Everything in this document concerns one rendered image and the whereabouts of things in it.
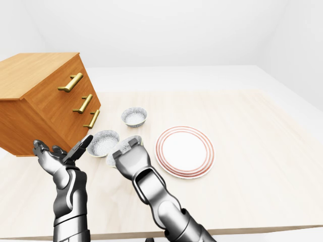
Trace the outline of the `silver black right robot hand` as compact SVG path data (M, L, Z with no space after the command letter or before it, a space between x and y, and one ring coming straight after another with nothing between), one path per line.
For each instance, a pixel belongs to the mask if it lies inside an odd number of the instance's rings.
M113 158L121 175L129 180L134 180L140 172L151 167L151 162L148 152L135 138L129 141L129 145L131 147L129 151L122 154L118 150L113 154Z

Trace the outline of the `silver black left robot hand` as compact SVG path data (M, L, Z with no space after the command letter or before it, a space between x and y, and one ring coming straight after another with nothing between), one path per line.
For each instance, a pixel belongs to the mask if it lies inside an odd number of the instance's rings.
M78 160L86 151L86 148L93 140L93 135L86 135L81 141L69 151L63 150L61 147L54 145L52 151L41 140L33 141L33 153L38 157L40 166L50 175L54 174L60 168L76 169L79 168L75 165Z

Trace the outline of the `patterned grey white bowl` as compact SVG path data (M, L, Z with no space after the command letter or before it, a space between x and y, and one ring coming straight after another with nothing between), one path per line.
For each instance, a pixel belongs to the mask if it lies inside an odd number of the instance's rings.
M122 121L129 127L137 128L147 119L147 111L142 107L130 107L121 114Z
M103 130L96 133L89 146L87 152L94 157L107 156L114 146L119 142L119 134L113 130Z
M143 144L142 138L139 135L134 135L134 136L130 136L126 139L124 139L123 141L120 141L119 143L117 143L113 149L111 150L111 152L107 155L106 157L106 164L110 167L116 168L116 162L113 158L113 154L115 152L117 152L118 150L121 151L122 154L126 153L127 151L129 151L131 149L130 145L129 145L129 141L132 139L136 139L138 141L138 143L140 145Z

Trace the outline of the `white plate with red rings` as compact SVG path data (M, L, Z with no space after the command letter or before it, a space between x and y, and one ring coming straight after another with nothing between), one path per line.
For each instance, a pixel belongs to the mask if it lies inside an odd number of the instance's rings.
M211 139L190 126L174 126L157 138L154 153L169 174L183 179L200 178L211 171L216 151Z

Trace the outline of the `wooden cabinet drawer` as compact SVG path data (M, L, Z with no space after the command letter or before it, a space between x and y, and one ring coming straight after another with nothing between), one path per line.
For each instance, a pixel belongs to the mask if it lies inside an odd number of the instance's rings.
M70 91L58 90L66 86L71 75L83 74L83 78ZM33 102L56 128L66 134L68 131L85 132L83 125L89 124L91 112L100 108L100 101L84 68L57 74L41 84L40 93Z
M82 96L93 95L89 105L85 111L80 114L73 112L73 109L80 108L84 99ZM55 126L57 133L66 142L65 149L69 150L79 140L83 139L88 133L88 128L83 127L90 123L93 111L100 109L100 101L92 86L76 87L71 92L59 92L56 101L55 112L51 117L51 121Z
M63 115L74 118L91 112L95 97L78 53L25 95L26 100L52 121Z

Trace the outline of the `wooden cabinet with drawers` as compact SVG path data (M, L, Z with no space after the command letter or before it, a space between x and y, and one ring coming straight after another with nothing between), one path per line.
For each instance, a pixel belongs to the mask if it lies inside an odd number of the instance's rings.
M16 156L33 155L33 141L65 149L55 126L25 95L77 52L20 53L0 62L0 148Z

